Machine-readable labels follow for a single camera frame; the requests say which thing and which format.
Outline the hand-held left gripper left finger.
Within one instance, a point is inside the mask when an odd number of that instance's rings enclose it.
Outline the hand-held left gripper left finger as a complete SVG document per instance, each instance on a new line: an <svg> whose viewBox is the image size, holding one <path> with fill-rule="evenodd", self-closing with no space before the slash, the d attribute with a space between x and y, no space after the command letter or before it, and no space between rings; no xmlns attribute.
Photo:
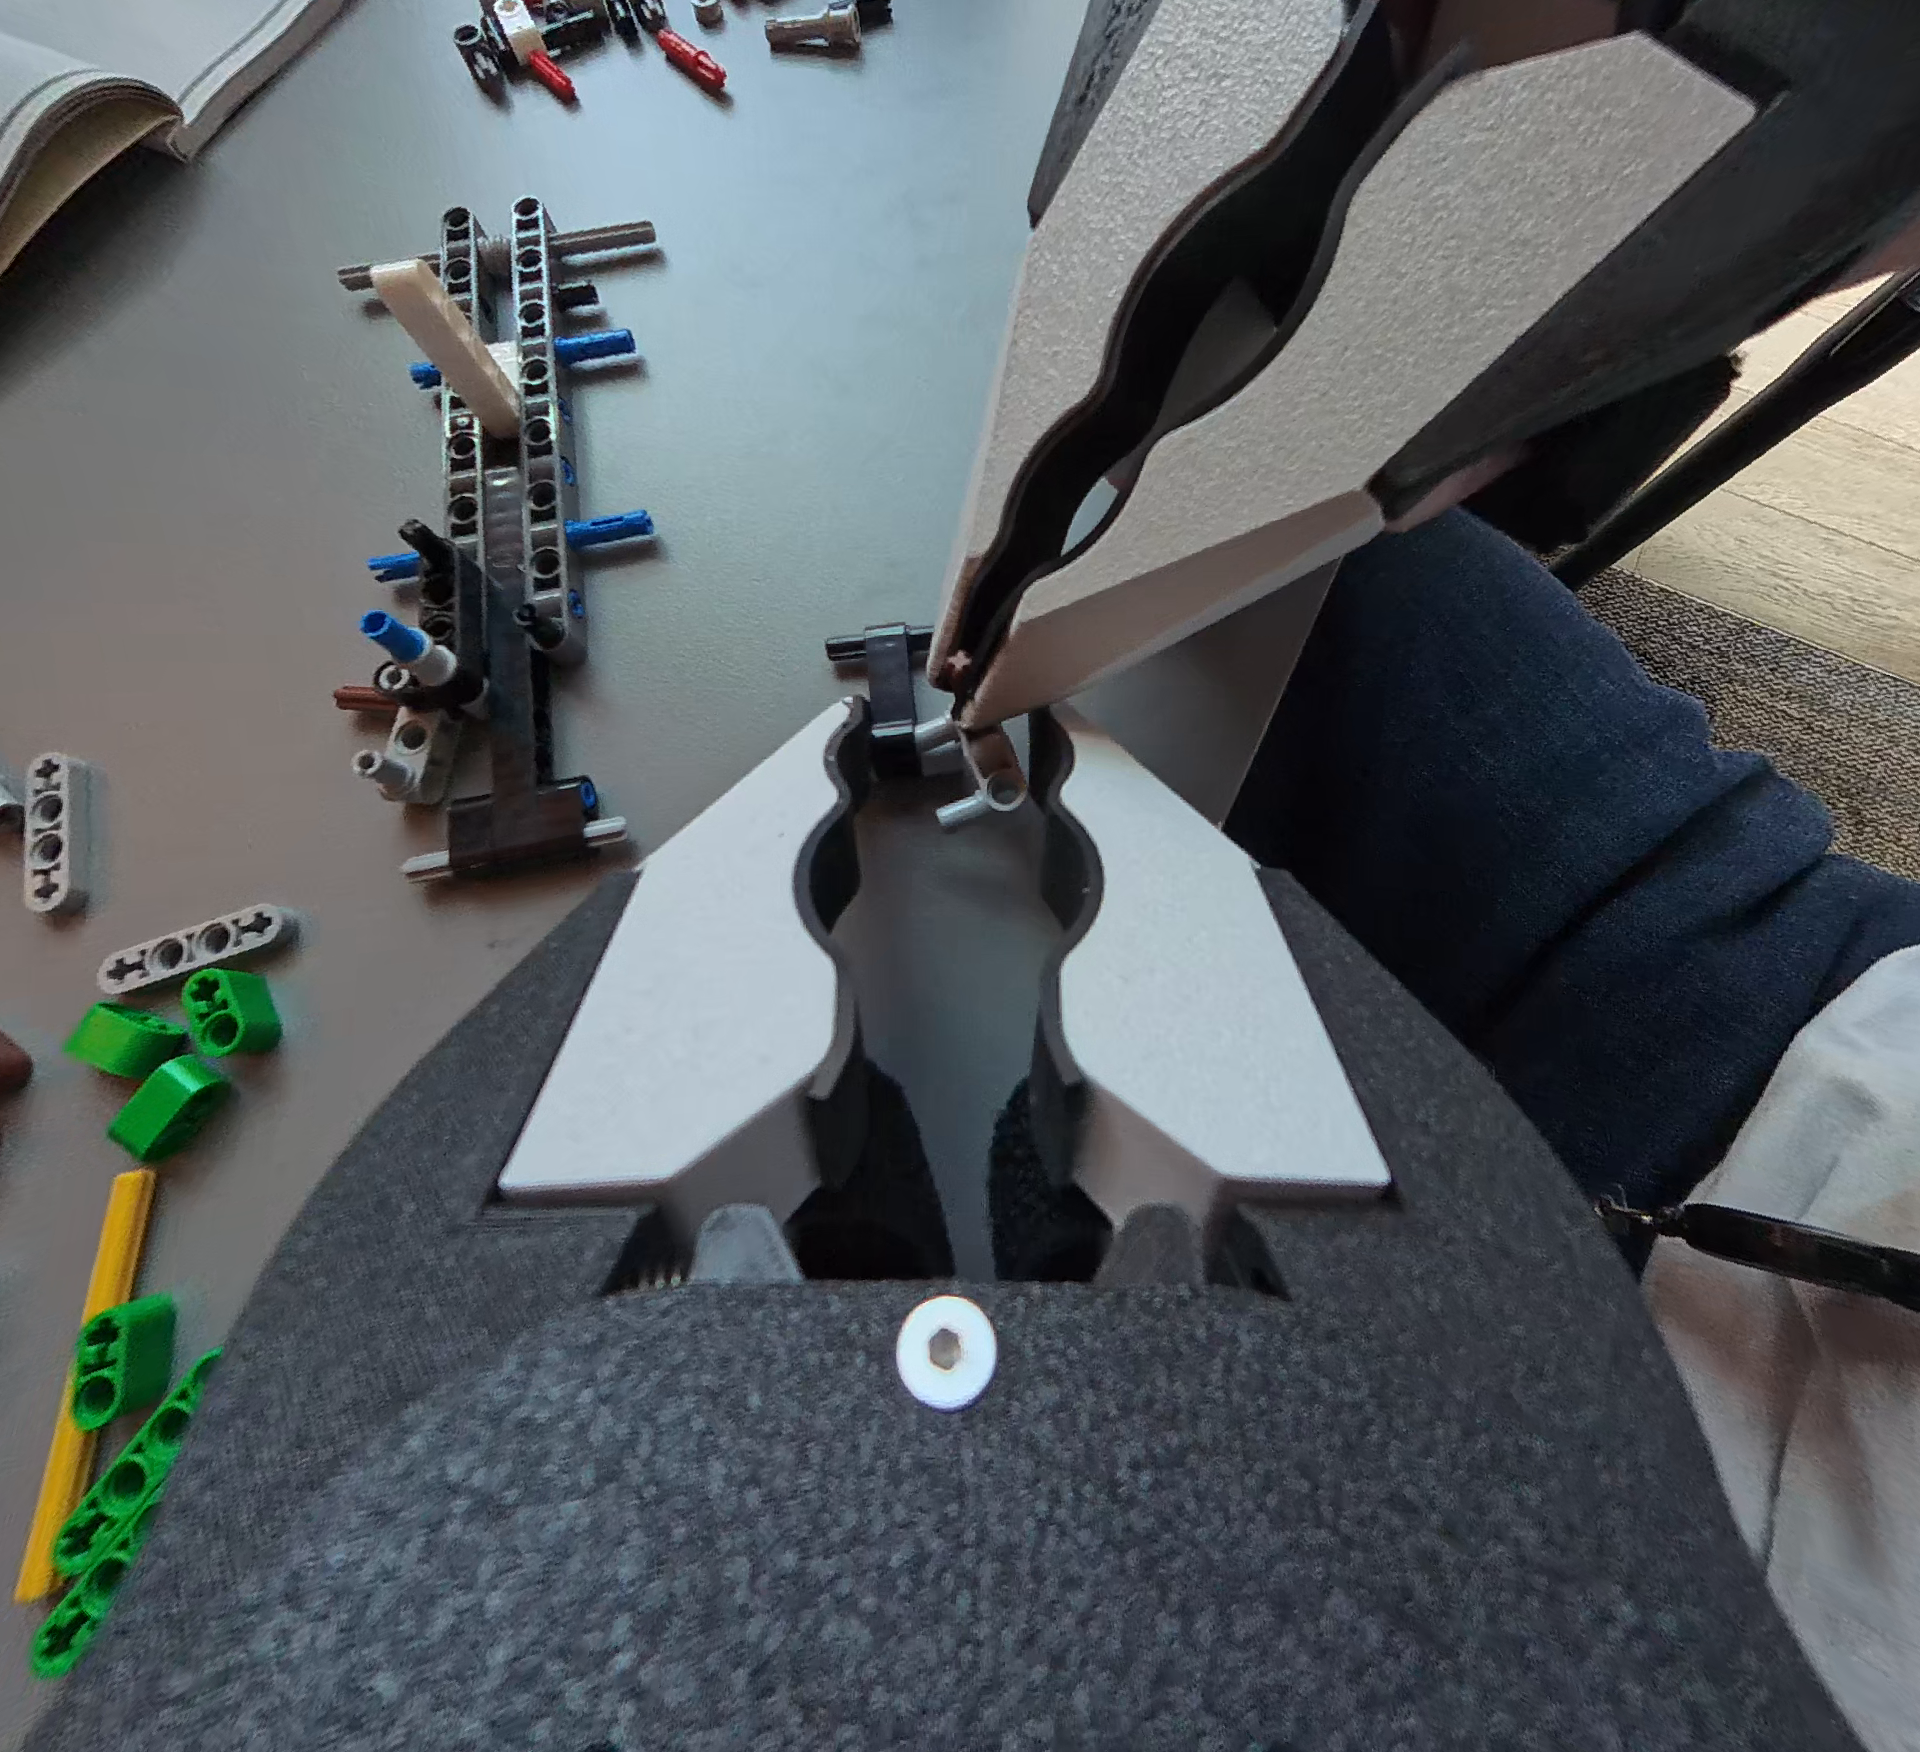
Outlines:
<svg viewBox="0 0 1920 1752"><path fill-rule="evenodd" d="M786 1219L854 1178L869 1090L835 926L869 788L874 709L851 695L649 853L503 1163L510 1204Z"/></svg>

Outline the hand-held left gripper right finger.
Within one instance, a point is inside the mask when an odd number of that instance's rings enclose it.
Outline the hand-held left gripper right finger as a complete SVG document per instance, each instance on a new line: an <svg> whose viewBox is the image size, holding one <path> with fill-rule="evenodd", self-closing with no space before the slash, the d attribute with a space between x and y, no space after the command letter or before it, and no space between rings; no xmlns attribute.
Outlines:
<svg viewBox="0 0 1920 1752"><path fill-rule="evenodd" d="M1379 1201L1392 1169L1258 863L1078 709L1035 725L1065 942L1035 1049L1043 1169L1091 1204Z"/></svg>

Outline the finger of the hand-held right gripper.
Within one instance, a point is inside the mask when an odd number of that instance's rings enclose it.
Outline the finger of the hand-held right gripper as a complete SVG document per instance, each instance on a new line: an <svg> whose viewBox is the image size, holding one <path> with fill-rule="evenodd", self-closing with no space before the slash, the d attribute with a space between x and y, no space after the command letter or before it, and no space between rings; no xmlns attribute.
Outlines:
<svg viewBox="0 0 1920 1752"><path fill-rule="evenodd" d="M1085 688L1379 525L1286 496L1228 405L1324 279L1399 100L1379 0L1093 0L929 642L939 688Z"/></svg>
<svg viewBox="0 0 1920 1752"><path fill-rule="evenodd" d="M1446 67L1404 98L1363 156L1320 291L1223 428L1286 496L1364 491L1379 525L1312 569L1295 566L1263 598L1374 538L1402 503L1382 489L1392 457L1754 114L1750 98L1649 38L1580 43L1492 74ZM1085 688L955 688L955 719L1006 729Z"/></svg>

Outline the small light grey lego pin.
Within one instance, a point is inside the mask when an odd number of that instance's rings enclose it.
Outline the small light grey lego pin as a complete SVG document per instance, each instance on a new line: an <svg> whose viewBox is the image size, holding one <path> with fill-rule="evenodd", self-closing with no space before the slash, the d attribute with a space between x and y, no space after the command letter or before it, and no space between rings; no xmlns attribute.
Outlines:
<svg viewBox="0 0 1920 1752"><path fill-rule="evenodd" d="M1013 813L1026 803L1021 755L1004 725L968 729L955 715L928 719L913 729L923 777L957 774L968 788L937 806L937 827L957 834L987 815Z"/></svg>

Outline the small grey connector piece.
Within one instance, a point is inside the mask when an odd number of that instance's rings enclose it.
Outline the small grey connector piece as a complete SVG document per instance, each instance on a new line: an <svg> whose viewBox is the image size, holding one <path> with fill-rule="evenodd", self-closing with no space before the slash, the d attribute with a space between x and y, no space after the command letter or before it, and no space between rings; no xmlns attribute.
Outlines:
<svg viewBox="0 0 1920 1752"><path fill-rule="evenodd" d="M822 653L839 676L860 676L869 703L869 755L877 780L919 780L917 678L934 642L929 625L874 623L860 635L831 635Z"/></svg>

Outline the short green lego beam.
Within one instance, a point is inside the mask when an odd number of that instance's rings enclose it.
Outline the short green lego beam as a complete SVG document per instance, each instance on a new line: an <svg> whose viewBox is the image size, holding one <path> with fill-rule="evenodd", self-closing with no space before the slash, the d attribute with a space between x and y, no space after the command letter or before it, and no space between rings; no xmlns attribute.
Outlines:
<svg viewBox="0 0 1920 1752"><path fill-rule="evenodd" d="M206 1061L259 1056L280 1042L274 994L250 971L199 971L181 985L191 1042Z"/></svg>
<svg viewBox="0 0 1920 1752"><path fill-rule="evenodd" d="M104 1076L143 1083L187 1052L187 1029L123 999L94 999L67 1032L63 1052Z"/></svg>
<svg viewBox="0 0 1920 1752"><path fill-rule="evenodd" d="M178 1156L220 1111L230 1080L196 1052L147 1075L109 1127L130 1162L154 1168Z"/></svg>
<svg viewBox="0 0 1920 1752"><path fill-rule="evenodd" d="M73 1347L72 1421L102 1430L158 1404L173 1373L178 1302L170 1290L94 1314Z"/></svg>

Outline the grey four-hole lego beam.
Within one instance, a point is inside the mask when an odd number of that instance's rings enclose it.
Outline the grey four-hole lego beam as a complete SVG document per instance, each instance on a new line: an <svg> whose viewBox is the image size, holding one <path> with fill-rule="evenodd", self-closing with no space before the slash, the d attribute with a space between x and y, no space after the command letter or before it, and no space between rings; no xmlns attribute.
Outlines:
<svg viewBox="0 0 1920 1752"><path fill-rule="evenodd" d="M109 954L98 966L98 994L109 999L139 997L206 971L254 966L296 945L298 934L300 916L278 903L227 909Z"/></svg>

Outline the long grey lego beam assembly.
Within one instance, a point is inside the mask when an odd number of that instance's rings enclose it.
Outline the long grey lego beam assembly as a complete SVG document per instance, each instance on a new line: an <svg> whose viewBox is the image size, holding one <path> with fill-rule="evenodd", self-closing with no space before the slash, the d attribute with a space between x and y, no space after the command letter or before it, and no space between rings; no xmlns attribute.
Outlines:
<svg viewBox="0 0 1920 1752"><path fill-rule="evenodd" d="M373 563L413 609L363 618L391 729L352 758L384 803L445 815L445 847L404 858L413 882L569 867L629 834L590 777L558 774L551 684L590 659L587 551L657 538L649 513L583 513L565 397L583 367L636 364L597 275L641 258L649 221L563 231L527 194L503 235L448 209L437 251L337 272L413 337L443 414L443 523L402 523L404 551Z"/></svg>

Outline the short grey lego beam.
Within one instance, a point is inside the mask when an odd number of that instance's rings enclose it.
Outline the short grey lego beam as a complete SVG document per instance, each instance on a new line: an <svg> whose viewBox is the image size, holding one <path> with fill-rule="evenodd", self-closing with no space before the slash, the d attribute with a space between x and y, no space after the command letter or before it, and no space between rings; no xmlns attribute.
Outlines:
<svg viewBox="0 0 1920 1752"><path fill-rule="evenodd" d="M25 785L25 903L41 921L79 916L94 887L94 768L37 752Z"/></svg>

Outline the yellow lego axle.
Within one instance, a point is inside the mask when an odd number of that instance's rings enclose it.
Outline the yellow lego axle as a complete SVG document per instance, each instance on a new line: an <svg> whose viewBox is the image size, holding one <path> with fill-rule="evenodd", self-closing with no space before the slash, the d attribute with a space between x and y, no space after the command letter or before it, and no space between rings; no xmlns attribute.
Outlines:
<svg viewBox="0 0 1920 1752"><path fill-rule="evenodd" d="M61 1582L57 1534L61 1525L79 1511L94 1478L98 1428L86 1428L73 1407L73 1399L91 1379L98 1379L102 1368L102 1353L86 1343L86 1331L102 1314L130 1302L142 1257L147 1248L154 1201L158 1201L154 1168L135 1168L110 1179L94 1266L86 1279L83 1320L73 1340L73 1362L63 1379L57 1428L41 1475L31 1534L13 1582L18 1604L37 1604L52 1598Z"/></svg>

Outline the long bent green lego beam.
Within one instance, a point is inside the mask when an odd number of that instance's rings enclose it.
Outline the long bent green lego beam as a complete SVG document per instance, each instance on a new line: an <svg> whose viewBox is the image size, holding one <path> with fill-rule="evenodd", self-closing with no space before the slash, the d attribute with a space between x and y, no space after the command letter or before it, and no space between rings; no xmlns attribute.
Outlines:
<svg viewBox="0 0 1920 1752"><path fill-rule="evenodd" d="M31 1646L31 1673L37 1680L67 1676L104 1625L147 1540L206 1386L220 1359L226 1350L210 1347L187 1368L61 1525L53 1566L67 1584Z"/></svg>

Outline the black chair leg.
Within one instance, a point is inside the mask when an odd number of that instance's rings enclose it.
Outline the black chair leg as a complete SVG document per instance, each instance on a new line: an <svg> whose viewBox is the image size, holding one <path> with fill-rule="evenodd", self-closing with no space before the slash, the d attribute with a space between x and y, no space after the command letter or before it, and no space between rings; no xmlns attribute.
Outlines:
<svg viewBox="0 0 1920 1752"><path fill-rule="evenodd" d="M1886 279L1739 410L1623 499L1582 543L1549 563L1568 588L1618 566L1817 414L1916 356L1916 272Z"/></svg>

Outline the person's blue jeans leg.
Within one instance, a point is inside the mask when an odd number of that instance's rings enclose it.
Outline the person's blue jeans leg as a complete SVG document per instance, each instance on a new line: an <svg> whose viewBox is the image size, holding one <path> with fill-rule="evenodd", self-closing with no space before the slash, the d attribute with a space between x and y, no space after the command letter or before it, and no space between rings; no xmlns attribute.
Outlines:
<svg viewBox="0 0 1920 1752"><path fill-rule="evenodd" d="M1916 882L1480 517L1337 569L1228 829L1589 1195L1916 1209Z"/></svg>

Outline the person in white shirt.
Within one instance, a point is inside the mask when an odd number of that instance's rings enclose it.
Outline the person in white shirt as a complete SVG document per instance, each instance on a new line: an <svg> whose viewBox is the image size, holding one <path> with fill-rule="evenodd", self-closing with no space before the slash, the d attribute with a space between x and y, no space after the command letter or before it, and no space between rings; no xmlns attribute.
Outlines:
<svg viewBox="0 0 1920 1752"><path fill-rule="evenodd" d="M1796 1032L1693 1196L1916 1253L1916 951ZM1800 1649L1867 1749L1916 1749L1916 1314L1676 1242L1643 1290Z"/></svg>

